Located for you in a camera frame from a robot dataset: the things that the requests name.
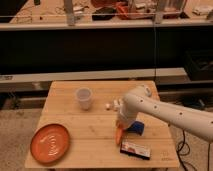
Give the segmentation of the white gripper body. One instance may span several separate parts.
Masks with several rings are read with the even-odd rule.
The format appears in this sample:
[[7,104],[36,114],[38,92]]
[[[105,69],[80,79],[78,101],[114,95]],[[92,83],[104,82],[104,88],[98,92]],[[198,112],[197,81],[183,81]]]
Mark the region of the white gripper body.
[[136,120],[136,116],[126,116],[123,115],[122,113],[117,114],[117,119],[116,119],[116,126],[123,128],[123,129],[128,129]]

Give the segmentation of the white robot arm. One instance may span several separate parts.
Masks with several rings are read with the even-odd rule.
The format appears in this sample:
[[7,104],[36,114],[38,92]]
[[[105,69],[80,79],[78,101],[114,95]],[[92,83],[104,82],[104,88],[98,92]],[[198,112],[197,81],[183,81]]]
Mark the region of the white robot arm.
[[155,100],[146,85],[137,86],[123,95],[117,114],[116,142],[120,141],[122,132],[136,121],[139,113],[149,114],[213,142],[213,113]]

